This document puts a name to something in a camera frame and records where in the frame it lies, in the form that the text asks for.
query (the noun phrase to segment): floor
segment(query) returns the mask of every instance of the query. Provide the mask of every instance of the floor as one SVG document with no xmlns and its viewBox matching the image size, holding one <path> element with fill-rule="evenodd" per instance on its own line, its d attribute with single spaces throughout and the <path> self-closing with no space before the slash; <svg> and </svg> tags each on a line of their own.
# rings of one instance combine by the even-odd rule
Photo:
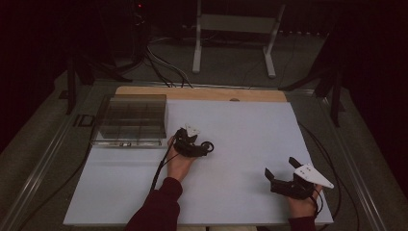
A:
<svg viewBox="0 0 408 231">
<path fill-rule="evenodd" d="M 305 77 L 324 44 L 323 38 L 278 36 L 272 50 L 277 77 L 270 79 L 263 60 L 262 41 L 264 38 L 206 40 L 198 74 L 191 72 L 193 38 L 158 38 L 149 48 L 156 56 L 183 70 L 195 87 L 276 90 Z M 180 86 L 180 76 L 162 66 L 159 69 Z M 77 115 L 96 115 L 102 96 L 115 93 L 118 86 L 164 84 L 148 62 L 123 75 L 132 79 L 132 83 L 123 84 L 95 74 L 99 77 L 93 86 L 79 86 L 77 106 L 71 115 L 65 115 L 66 101 L 59 99 L 61 91 L 66 90 L 66 73 L 60 76 L 56 90 L 0 156 L 0 230 L 123 229 L 63 225 L 91 131 L 91 127 L 73 124 Z M 293 105 L 313 164 L 338 186 L 325 192 L 327 206 L 335 220 L 325 230 L 404 230 L 408 225 L 407 199 L 347 90 L 342 89 L 344 109 L 339 113 L 341 127 L 336 128 L 328 116 L 329 100 L 313 96 L 316 84 L 309 83 L 286 95 Z M 324 149 L 316 142 L 321 142 Z M 267 230 L 290 228 L 271 226 Z"/>
</svg>

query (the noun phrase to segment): human hand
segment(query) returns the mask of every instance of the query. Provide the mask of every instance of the human hand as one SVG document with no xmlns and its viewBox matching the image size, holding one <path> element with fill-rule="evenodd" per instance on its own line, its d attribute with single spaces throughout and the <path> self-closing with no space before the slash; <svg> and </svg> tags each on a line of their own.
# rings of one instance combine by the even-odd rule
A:
<svg viewBox="0 0 408 231">
<path fill-rule="evenodd" d="M 171 145 L 174 141 L 174 137 L 171 137 L 167 145 Z M 189 173 L 192 162 L 197 159 L 196 157 L 185 157 L 179 154 L 172 146 L 167 155 L 167 176 L 178 180 L 180 183 Z"/>
<path fill-rule="evenodd" d="M 318 199 L 319 193 L 323 189 L 323 186 L 316 185 L 316 190 L 313 192 L 313 198 Z M 303 218 L 303 217 L 312 217 L 315 215 L 315 203 L 311 198 L 306 198 L 304 200 L 294 199 L 286 196 L 289 208 L 291 210 L 292 218 Z"/>
</svg>

